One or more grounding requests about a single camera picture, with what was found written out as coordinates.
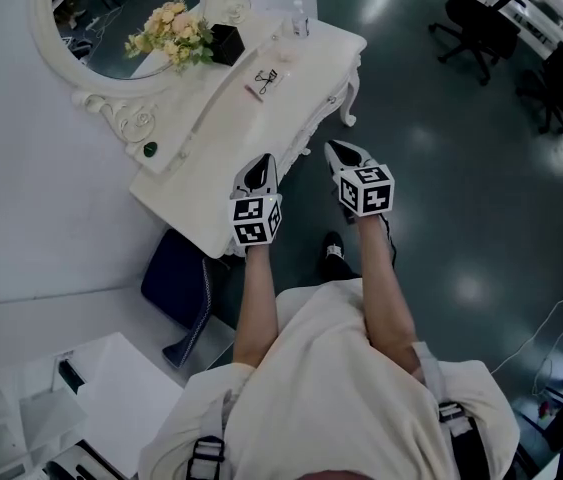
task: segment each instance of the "flower bouquet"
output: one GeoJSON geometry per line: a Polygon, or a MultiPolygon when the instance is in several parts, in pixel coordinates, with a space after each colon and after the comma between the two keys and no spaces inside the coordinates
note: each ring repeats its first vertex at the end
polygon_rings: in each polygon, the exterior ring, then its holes
{"type": "Polygon", "coordinates": [[[162,51],[181,73],[190,64],[212,62],[211,42],[208,22],[190,14],[183,0],[174,0],[152,11],[143,32],[128,36],[125,51],[128,58],[162,51]]]}

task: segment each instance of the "yellow flower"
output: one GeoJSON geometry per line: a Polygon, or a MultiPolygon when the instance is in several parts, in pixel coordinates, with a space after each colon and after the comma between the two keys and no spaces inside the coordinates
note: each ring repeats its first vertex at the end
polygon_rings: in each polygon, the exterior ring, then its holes
{"type": "Polygon", "coordinates": [[[183,2],[177,2],[174,7],[170,9],[174,14],[179,14],[185,11],[185,4],[183,2]]]}
{"type": "Polygon", "coordinates": [[[174,13],[172,11],[164,11],[161,15],[161,21],[163,23],[170,23],[174,19],[174,13]]]}
{"type": "Polygon", "coordinates": [[[152,15],[150,16],[150,20],[160,21],[162,16],[163,16],[163,9],[161,9],[161,7],[157,7],[154,11],[152,11],[152,15]]]}
{"type": "Polygon", "coordinates": [[[159,24],[159,20],[153,20],[152,18],[150,18],[145,22],[144,31],[150,32],[151,34],[157,34],[159,32],[159,24]]]}
{"type": "Polygon", "coordinates": [[[166,11],[172,11],[174,14],[180,14],[185,11],[185,4],[183,2],[167,2],[163,5],[163,9],[166,11]]]}
{"type": "Polygon", "coordinates": [[[188,39],[193,35],[192,27],[185,27],[179,34],[183,39],[188,39]]]}
{"type": "Polygon", "coordinates": [[[177,34],[180,34],[183,32],[183,29],[190,24],[190,20],[191,18],[188,13],[179,14],[172,22],[172,30],[177,34]]]}
{"type": "Polygon", "coordinates": [[[145,36],[141,34],[134,38],[134,45],[143,53],[150,53],[152,51],[152,45],[145,36]]]}
{"type": "Polygon", "coordinates": [[[176,57],[179,53],[179,47],[174,43],[174,41],[166,41],[163,44],[163,51],[168,55],[168,57],[176,57]]]}

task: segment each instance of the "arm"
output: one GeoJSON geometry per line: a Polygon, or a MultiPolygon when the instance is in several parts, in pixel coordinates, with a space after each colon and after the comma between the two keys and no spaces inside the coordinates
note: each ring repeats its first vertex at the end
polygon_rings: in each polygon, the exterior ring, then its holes
{"type": "Polygon", "coordinates": [[[392,268],[390,249],[378,216],[357,219],[361,235],[363,306],[372,346],[417,380],[423,380],[412,343],[414,320],[392,268]]]}
{"type": "Polygon", "coordinates": [[[270,248],[248,250],[241,314],[234,340],[233,362],[257,368],[279,335],[270,248]]]}

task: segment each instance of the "mirror frame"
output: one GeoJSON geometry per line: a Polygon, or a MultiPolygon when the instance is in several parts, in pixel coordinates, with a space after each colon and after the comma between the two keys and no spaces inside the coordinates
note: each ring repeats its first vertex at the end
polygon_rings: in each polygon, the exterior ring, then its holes
{"type": "MultiPolygon", "coordinates": [[[[75,87],[72,101],[89,112],[101,113],[123,141],[140,142],[153,131],[153,110],[158,95],[175,89],[180,82],[174,69],[154,75],[119,80],[100,75],[85,65],[66,48],[52,11],[52,0],[29,0],[32,36],[45,62],[64,80],[75,87]]],[[[200,0],[198,12],[210,25],[221,23],[234,0],[200,0]]]]}

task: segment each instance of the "white vanity table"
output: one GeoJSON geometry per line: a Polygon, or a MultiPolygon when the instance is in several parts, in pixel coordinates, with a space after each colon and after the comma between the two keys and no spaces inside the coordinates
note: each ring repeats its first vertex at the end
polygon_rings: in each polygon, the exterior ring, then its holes
{"type": "Polygon", "coordinates": [[[73,101],[101,113],[141,164],[131,192],[214,258],[230,242],[227,201],[235,173],[269,152],[283,177],[327,115],[340,108],[344,124],[354,125],[350,108],[366,46],[362,37],[316,20],[308,38],[285,38],[283,16],[246,9],[243,1],[201,0],[194,9],[210,24],[238,27],[245,51],[234,66],[197,65],[182,75],[169,68],[131,80],[80,64],[57,34],[49,0],[34,0],[31,14],[39,51],[76,87],[73,101]],[[278,61],[281,50],[291,51],[286,62],[278,61]],[[244,74],[262,60],[284,73],[265,102],[244,88],[244,74]],[[147,157],[143,146],[150,142],[157,151],[147,157]]]}
{"type": "Polygon", "coordinates": [[[262,153],[272,153],[282,178],[327,115],[340,108],[346,125],[355,121],[349,111],[359,87],[359,53],[366,43],[325,23],[312,21],[307,39],[283,41],[294,59],[277,62],[285,78],[270,99],[262,103],[244,89],[248,66],[258,58],[274,61],[277,55],[275,43],[280,41],[273,38],[281,36],[281,22],[275,24],[259,50],[232,70],[175,162],[159,174],[142,168],[130,187],[213,258],[225,252],[231,239],[227,202],[239,169],[262,153]]]}

